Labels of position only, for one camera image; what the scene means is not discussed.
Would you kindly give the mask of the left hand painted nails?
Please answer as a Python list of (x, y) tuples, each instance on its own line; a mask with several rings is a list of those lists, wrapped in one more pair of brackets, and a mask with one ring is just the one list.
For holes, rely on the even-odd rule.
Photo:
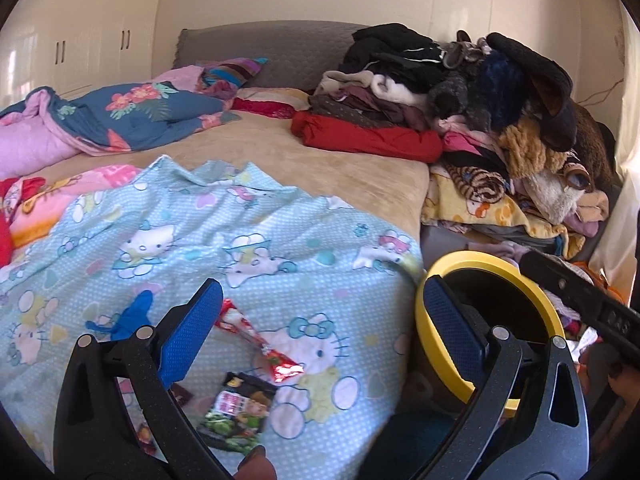
[(277, 471), (263, 445), (255, 446), (239, 463), (234, 480), (277, 480)]

